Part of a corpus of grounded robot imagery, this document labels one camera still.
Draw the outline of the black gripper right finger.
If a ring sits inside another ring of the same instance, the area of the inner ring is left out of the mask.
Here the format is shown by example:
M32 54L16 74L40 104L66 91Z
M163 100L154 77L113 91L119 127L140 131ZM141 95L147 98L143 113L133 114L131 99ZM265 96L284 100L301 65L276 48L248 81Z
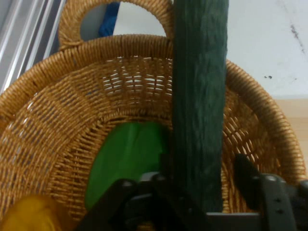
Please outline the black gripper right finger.
M308 229L308 181L296 186L275 174L260 173L243 154L234 160L234 181L246 205L260 212L263 231Z

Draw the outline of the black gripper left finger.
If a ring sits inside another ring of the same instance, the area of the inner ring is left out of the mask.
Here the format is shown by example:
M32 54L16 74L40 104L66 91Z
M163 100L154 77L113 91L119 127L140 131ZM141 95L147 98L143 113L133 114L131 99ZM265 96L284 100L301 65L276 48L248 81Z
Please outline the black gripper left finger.
M159 172L149 180L116 180L84 218L78 231L206 231L207 218L172 178L172 156L160 155Z

